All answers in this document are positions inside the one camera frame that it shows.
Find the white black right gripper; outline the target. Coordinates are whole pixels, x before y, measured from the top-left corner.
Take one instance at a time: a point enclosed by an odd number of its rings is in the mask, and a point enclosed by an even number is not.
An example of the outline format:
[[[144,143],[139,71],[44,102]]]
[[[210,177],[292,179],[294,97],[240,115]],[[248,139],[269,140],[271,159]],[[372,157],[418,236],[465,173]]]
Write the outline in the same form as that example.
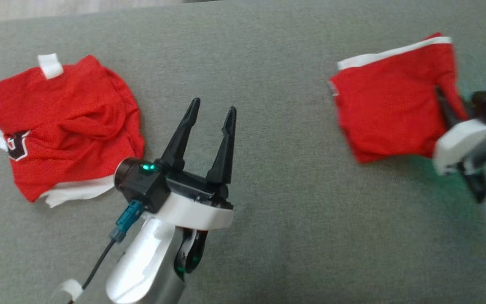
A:
[[[443,176],[456,172],[456,165],[486,139],[486,123],[459,117],[437,85],[435,94],[445,127],[451,128],[437,140],[432,157],[435,172]]]

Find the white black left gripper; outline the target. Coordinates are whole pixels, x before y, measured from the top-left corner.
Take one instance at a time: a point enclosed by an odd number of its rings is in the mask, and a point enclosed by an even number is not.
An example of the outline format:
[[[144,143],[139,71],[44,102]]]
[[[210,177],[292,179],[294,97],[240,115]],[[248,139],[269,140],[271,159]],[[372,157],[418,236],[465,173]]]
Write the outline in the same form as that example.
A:
[[[157,163],[166,169],[182,171],[190,131],[196,123],[200,98],[193,98],[170,142]],[[222,126],[222,141],[206,179],[179,172],[168,175],[170,195],[156,218],[177,227],[212,231],[231,227],[234,211],[228,201],[228,186],[232,178],[237,110],[231,106]]]

